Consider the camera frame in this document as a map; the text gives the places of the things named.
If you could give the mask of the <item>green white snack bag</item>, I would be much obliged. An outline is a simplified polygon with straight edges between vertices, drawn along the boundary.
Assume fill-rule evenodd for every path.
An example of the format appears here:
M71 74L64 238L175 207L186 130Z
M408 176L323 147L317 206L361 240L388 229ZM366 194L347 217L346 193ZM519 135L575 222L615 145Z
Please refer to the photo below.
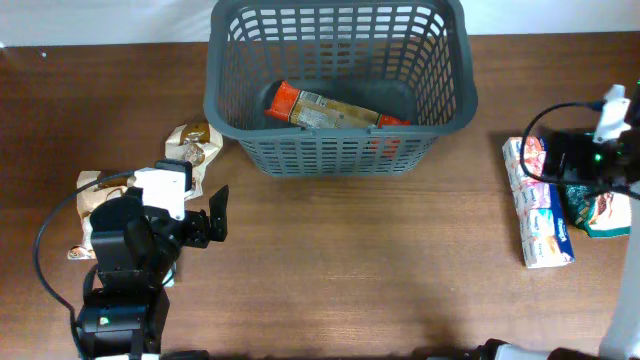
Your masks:
M601 193L589 197L593 190L585 186L567 186L563 190L565 212L571 223L590 238L613 238L629 235L631 203L628 196Z

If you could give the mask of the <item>orange tan cracker package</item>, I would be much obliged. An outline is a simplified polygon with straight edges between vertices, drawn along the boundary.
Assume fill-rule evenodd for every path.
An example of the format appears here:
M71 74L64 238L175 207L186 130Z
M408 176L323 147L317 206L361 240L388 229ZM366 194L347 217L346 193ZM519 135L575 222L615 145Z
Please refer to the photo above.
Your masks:
M366 129L409 126L401 120L360 106L298 89L285 80L270 88L263 111L266 117L310 129Z

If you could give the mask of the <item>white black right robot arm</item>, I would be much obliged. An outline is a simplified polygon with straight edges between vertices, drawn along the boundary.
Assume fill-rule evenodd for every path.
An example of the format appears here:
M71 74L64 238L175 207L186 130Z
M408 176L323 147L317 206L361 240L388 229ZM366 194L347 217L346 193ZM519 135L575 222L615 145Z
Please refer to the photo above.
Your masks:
M622 215L629 237L619 295L598 348L599 359L639 356L639 97L615 84L604 97L584 103L599 113L593 129L540 128L536 115L523 134L502 147L528 268L567 265L575 256L561 195L585 204L574 220L595 236L594 218Z

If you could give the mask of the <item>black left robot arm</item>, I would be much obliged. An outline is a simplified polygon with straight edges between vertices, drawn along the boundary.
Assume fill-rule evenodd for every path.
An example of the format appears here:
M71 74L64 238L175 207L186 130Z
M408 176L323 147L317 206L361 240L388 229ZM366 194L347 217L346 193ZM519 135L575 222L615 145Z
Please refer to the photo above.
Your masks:
M76 322L89 359L159 354L170 306L166 275L183 247L205 248L228 234L227 186L209 199L209 211L187 211L182 220L145 205L142 195L132 187L90 216L97 265L85 277Z

